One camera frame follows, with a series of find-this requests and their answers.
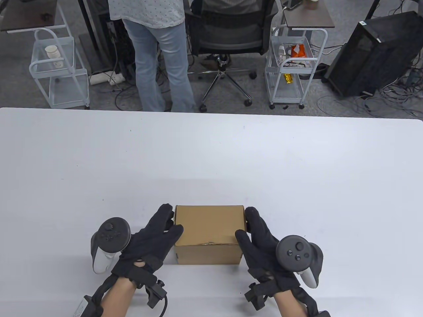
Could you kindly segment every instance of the white patterned shirt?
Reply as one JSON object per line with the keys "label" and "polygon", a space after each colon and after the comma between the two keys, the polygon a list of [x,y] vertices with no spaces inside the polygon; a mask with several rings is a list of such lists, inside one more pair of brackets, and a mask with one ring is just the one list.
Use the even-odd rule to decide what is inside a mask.
{"label": "white patterned shirt", "polygon": [[183,0],[108,0],[111,20],[127,19],[153,29],[181,24]]}

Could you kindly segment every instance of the floor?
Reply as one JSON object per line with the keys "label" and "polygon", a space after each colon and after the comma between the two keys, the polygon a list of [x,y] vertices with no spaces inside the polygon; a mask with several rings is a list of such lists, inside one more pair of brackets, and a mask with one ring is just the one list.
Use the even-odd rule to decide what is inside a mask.
{"label": "floor", "polygon": [[[335,29],[328,30],[329,40],[327,46],[343,44],[348,41],[358,21],[363,20],[373,0],[325,0],[336,25]],[[78,34],[86,33],[86,27],[82,19],[77,1],[60,0],[71,31],[75,37]],[[375,15],[383,16],[389,10],[398,7],[400,0],[381,0],[381,5]],[[278,25],[280,15],[278,14],[273,25]],[[318,44],[319,38],[313,35],[312,42]],[[7,34],[0,33],[0,107],[34,107],[48,108],[48,104],[38,90],[34,80],[31,78],[28,66],[31,59],[33,44],[32,33]],[[336,56],[333,52],[323,57],[323,62],[330,64]],[[196,59],[192,70],[201,71],[202,66]],[[223,80],[211,93],[207,100],[208,112],[215,113],[245,113],[245,114],[266,114],[266,115],[307,115],[307,116],[337,116],[337,117],[383,117],[383,118],[416,118],[423,116],[423,106],[419,99],[407,104],[407,108],[415,109],[414,116],[403,110],[396,110],[387,107],[381,100],[371,100],[368,106],[372,110],[369,114],[363,111],[362,107],[354,103],[354,99],[339,100],[334,93],[320,80],[313,80],[310,92],[307,96],[305,108],[290,106],[287,110],[279,105],[274,110],[269,109],[264,81],[265,56],[258,54],[244,54],[233,56],[233,67],[254,67],[257,69],[257,78],[251,80],[247,75],[236,75],[235,79],[253,98],[250,107],[243,105],[243,96],[236,89]],[[191,80],[194,96],[198,104],[211,84],[212,77],[204,77],[202,80],[193,77]],[[90,87],[91,109],[118,110],[115,106],[117,92],[112,91],[108,83]],[[168,90],[165,83],[163,90]],[[170,94],[164,94],[170,103]],[[118,98],[120,108],[131,111],[141,109],[141,104],[135,88],[128,89]]]}

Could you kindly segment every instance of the hand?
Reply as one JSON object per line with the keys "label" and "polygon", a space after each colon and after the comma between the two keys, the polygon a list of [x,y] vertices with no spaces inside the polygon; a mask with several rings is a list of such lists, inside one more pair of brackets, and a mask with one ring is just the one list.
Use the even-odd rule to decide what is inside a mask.
{"label": "hand", "polygon": [[119,261],[112,269],[112,274],[125,276],[133,267],[134,262],[142,261],[146,256],[157,258],[159,263],[154,267],[146,263],[144,269],[150,273],[158,270],[184,231],[182,225],[173,224],[172,218],[172,206],[161,205],[146,227],[131,236],[128,246],[122,251]]}
{"label": "hand", "polygon": [[244,253],[248,272],[261,283],[275,279],[280,292],[299,287],[294,273],[285,270],[277,261],[276,246],[279,240],[270,233],[257,209],[247,207],[245,218],[251,240],[244,230],[237,230],[235,237]]}

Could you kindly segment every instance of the white metal cart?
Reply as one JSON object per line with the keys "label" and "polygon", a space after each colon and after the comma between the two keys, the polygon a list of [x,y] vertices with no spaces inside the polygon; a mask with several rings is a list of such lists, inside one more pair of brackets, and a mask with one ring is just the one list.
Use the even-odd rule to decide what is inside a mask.
{"label": "white metal cart", "polygon": [[[57,10],[61,15],[63,24],[53,25],[51,27],[13,30],[8,31],[8,33],[34,32],[35,43],[29,72],[51,108],[65,109],[85,106],[86,109],[89,109],[88,73],[81,59],[81,55],[75,46],[75,39],[72,37],[59,3],[57,4]],[[68,36],[58,37],[53,31],[57,29],[66,29]],[[40,39],[39,33],[41,31],[47,32],[51,38]],[[57,46],[60,52],[60,58],[52,59],[47,56],[45,48],[50,45]],[[80,69],[77,69],[77,59],[75,56],[81,65]],[[55,62],[63,62],[63,67],[56,68],[54,65]],[[41,85],[40,79],[49,79],[48,93]]]}
{"label": "white metal cart", "polygon": [[[327,41],[327,31],[321,28],[292,28],[293,31],[303,31],[302,36],[289,36],[288,27],[279,25],[272,32],[270,38],[269,51],[267,53],[267,61],[265,68],[265,79],[267,86],[267,94],[270,101],[270,109],[275,108],[275,103],[280,104],[299,104],[299,108],[304,108],[304,100],[310,89],[311,81],[316,72],[317,65],[323,54],[324,46]],[[320,51],[317,57],[311,50],[310,43],[305,36],[306,31],[320,31],[324,34]],[[283,45],[285,51],[288,52],[294,45],[304,45],[306,57],[289,57],[281,61],[279,56],[279,47]],[[288,83],[284,75],[290,74],[292,83]],[[300,74],[309,74],[307,86],[302,87]]]}

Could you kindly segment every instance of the white cup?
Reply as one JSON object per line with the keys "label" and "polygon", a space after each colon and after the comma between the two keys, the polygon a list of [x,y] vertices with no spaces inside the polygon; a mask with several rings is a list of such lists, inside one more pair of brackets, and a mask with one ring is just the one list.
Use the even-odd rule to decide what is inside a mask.
{"label": "white cup", "polygon": [[[49,58],[60,58],[61,57],[60,52],[57,49],[57,46],[55,46],[55,45],[49,45],[44,50],[46,51],[47,56]],[[53,62],[53,64],[56,68],[62,68],[63,67],[63,61],[62,60],[60,60],[58,62]]]}

